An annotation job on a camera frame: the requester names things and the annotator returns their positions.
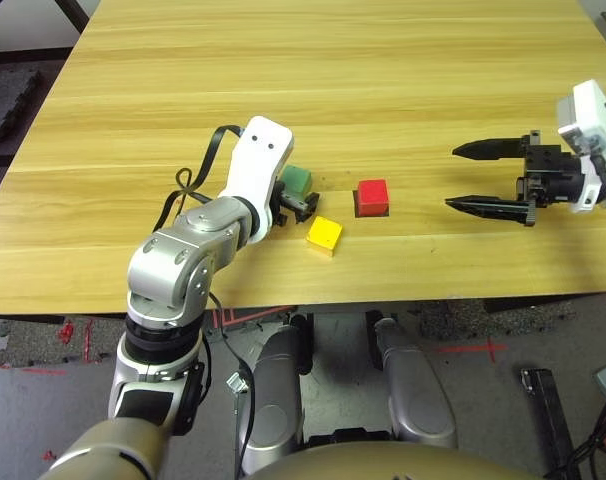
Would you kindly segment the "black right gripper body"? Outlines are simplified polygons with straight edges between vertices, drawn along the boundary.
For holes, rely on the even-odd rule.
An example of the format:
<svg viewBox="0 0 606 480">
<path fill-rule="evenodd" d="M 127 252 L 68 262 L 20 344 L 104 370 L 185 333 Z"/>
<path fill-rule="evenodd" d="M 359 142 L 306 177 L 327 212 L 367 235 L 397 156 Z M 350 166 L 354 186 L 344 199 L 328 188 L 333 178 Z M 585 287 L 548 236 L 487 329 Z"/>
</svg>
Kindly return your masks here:
<svg viewBox="0 0 606 480">
<path fill-rule="evenodd" d="M 519 152 L 524 167 L 516 181 L 518 201 L 534 201 L 537 208 L 546 208 L 579 200 L 585 175 L 577 157 L 563 152 L 559 145 L 541 144 L 535 130 L 521 137 Z"/>
</svg>

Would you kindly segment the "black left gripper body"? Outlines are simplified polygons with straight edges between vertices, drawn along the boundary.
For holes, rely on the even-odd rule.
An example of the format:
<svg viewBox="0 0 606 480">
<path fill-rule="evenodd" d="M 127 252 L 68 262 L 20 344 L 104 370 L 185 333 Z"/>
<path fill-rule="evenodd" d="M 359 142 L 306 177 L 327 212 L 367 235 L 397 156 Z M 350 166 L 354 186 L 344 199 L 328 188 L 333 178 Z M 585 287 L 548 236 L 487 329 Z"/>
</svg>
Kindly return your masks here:
<svg viewBox="0 0 606 480">
<path fill-rule="evenodd" d="M 282 208 L 293 212 L 297 223 L 305 222 L 311 217 L 309 204 L 288 194 L 285 191 L 285 184 L 280 180 L 276 180 L 272 190 L 272 217 L 274 224 L 287 223 L 287 215 L 281 212 Z"/>
</svg>

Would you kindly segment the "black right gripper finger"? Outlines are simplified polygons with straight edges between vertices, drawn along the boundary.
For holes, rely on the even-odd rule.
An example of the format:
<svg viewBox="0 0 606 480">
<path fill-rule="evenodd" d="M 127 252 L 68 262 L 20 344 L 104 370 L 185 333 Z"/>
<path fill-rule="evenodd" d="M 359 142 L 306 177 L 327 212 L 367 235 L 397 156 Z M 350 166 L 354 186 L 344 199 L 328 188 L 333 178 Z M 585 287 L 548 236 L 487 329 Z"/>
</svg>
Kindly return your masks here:
<svg viewBox="0 0 606 480">
<path fill-rule="evenodd" d="M 534 202 L 467 195 L 447 198 L 445 204 L 479 218 L 512 221 L 524 226 L 534 226 L 536 222 L 536 203 Z"/>
<path fill-rule="evenodd" d="M 452 154 L 477 161 L 490 161 L 522 158 L 525 149 L 523 138 L 490 138 L 464 143 L 455 147 Z"/>
</svg>

